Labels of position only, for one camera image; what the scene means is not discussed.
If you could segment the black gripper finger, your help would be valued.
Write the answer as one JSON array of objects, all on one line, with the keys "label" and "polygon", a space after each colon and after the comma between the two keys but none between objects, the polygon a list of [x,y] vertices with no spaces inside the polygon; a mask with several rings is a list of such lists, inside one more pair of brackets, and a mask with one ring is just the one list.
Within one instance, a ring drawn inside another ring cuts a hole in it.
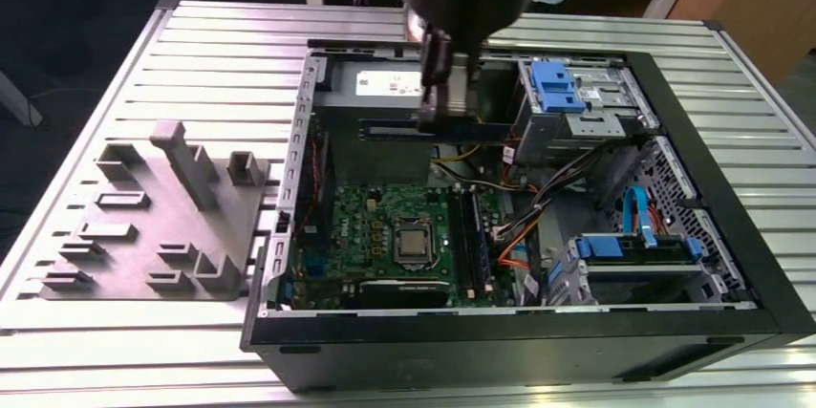
[{"label": "black gripper finger", "polygon": [[417,110],[418,130],[424,133],[436,133],[452,117],[452,56],[450,37],[441,29],[426,27],[421,49],[422,95]]},{"label": "black gripper finger", "polygon": [[477,118],[481,115],[481,104],[478,97],[478,85],[480,85],[480,54],[477,52],[468,52],[465,54],[465,74],[466,74],[466,88],[465,88],[465,117]]}]

